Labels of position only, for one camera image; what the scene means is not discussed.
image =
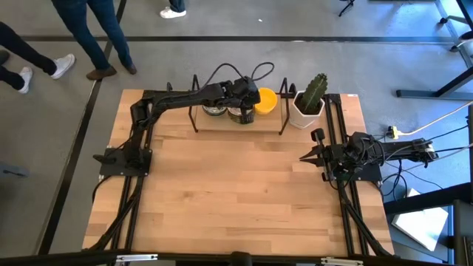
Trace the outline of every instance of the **yellow bowl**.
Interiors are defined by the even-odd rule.
[[[268,88],[259,88],[259,96],[261,102],[255,104],[256,113],[260,115],[267,115],[273,111],[274,107],[278,103],[278,97],[273,90]]]

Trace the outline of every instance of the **concrete floor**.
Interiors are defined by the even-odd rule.
[[[338,18],[336,13],[344,6],[340,1],[301,0],[294,4],[284,0],[199,0],[188,3],[188,16],[170,21],[157,16],[165,3],[128,1],[121,22],[126,35],[449,36],[448,30],[436,25],[440,14],[431,2],[358,0],[349,13]],[[18,14],[31,22],[21,22]],[[4,0],[0,18],[23,36],[70,35],[48,1]],[[90,14],[89,21],[91,31],[103,35]],[[92,82],[84,77],[92,64],[75,42],[30,44],[51,58],[73,52],[78,61],[59,81],[34,69],[31,92],[25,96],[0,83],[0,161],[25,166],[32,173],[26,179],[0,180],[0,257],[35,252],[92,87]],[[175,89],[188,89],[194,73],[203,81],[222,62],[249,73],[259,62],[272,61],[276,69],[258,83],[260,86],[276,89],[287,77],[298,89],[304,89],[314,75],[325,72],[329,92],[360,95],[371,134],[383,134],[388,125],[408,132],[463,104],[394,96],[396,89],[439,89],[464,71],[466,65],[461,56],[448,51],[451,44],[130,42],[129,46],[139,72],[136,76],[127,74],[112,52],[110,61],[119,73],[101,85],[52,252],[81,249],[99,169],[92,155],[102,153],[108,143],[123,89],[164,89],[167,81]],[[13,56],[6,67],[19,71],[25,64],[29,65]],[[233,77],[225,69],[215,80]],[[473,87],[468,84],[462,90]],[[461,127],[466,124],[465,116],[466,110],[462,110],[413,138],[433,137]],[[461,131],[435,140],[434,146],[444,149],[467,142],[467,131]],[[386,175],[396,169],[384,166],[382,171]],[[466,182],[468,154],[457,154],[413,173],[443,187]],[[436,189],[409,175],[406,178],[409,186],[418,191]]]

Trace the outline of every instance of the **wooden table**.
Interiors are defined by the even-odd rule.
[[[109,145],[116,147],[129,136],[129,107],[142,94],[123,91]],[[358,96],[341,99],[348,134],[364,132]],[[347,255],[338,193],[322,181],[321,168],[298,160],[315,145],[311,130],[322,127],[327,132],[324,113],[305,130],[287,125],[282,136],[195,133],[187,113],[187,108],[167,111],[154,128],[152,167],[143,187],[133,251]],[[95,244],[115,218],[123,180],[112,177],[98,189],[84,248]],[[357,184],[364,221],[393,252],[378,190],[370,183]],[[360,252],[353,222],[352,231]]]

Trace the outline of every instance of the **potted cactus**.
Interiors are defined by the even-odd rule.
[[[305,129],[316,120],[324,109],[322,96],[327,91],[327,76],[318,74],[304,92],[297,92],[290,107],[290,123],[298,129]]]

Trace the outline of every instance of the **white pot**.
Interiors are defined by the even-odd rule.
[[[289,121],[290,121],[290,124],[295,126],[296,128],[305,129],[306,127],[310,126],[310,124],[312,124],[313,121],[315,121],[320,116],[320,114],[322,113],[322,110],[324,110],[325,102],[324,100],[320,99],[322,105],[317,115],[304,115],[301,113],[301,111],[299,111],[299,109],[296,106],[296,99],[301,93],[304,93],[304,92],[296,93],[293,103],[290,105]]]

